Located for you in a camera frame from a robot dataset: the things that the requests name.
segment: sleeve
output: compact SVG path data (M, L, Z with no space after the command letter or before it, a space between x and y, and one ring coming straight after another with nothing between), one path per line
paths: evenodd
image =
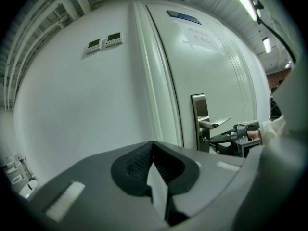
M273 122L263 122L259 130L262 138L262 144L268 144L271 139L284 135L288 132L283 115Z

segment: door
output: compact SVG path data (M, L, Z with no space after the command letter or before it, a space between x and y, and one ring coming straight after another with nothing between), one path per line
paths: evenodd
M214 136L232 129L237 122L254 119L249 101L251 83L240 71L240 54L223 26L209 16L181 5L146 5L162 41L177 97L184 147L196 149L191 95L204 93L210 121L232 118L210 131ZM199 20L201 24L171 17L167 10Z

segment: brown wall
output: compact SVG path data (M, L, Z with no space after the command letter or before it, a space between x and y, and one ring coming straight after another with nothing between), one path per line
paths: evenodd
M285 69L283 71L277 72L275 74L267 75L268 82L269 82L269 88L273 88L279 85L279 80L284 80L289 72L291 71L291 68Z

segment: white wall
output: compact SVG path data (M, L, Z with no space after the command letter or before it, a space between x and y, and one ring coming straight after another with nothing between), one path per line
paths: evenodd
M226 30L239 47L248 66L255 89L257 119L259 123L267 121L270 118L270 89L262 63L252 49L250 49L239 36L227 27Z
M14 109L18 139L41 184L80 159L155 140L132 4L110 3L59 32L41 50ZM90 41L123 33L123 45L86 56Z
M0 107L0 166L6 165L7 158L14 153L23 158L15 133L13 112Z

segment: metal door handle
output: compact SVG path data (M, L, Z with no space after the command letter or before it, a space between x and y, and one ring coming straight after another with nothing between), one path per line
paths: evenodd
M201 121L198 120L198 121L199 121L200 127L212 130L214 128L219 127L221 124L224 124L226 121L229 121L230 119L231 119L231 116L226 115L222 119L219 119L215 122L208 122L208 121L205 121L205 120L201 120Z
M230 115L224 116L215 122L210 122L208 115L205 95L192 95L192 107L196 127L197 150L209 152L209 144L206 143L210 139L210 130L219 127L221 124L231 119Z

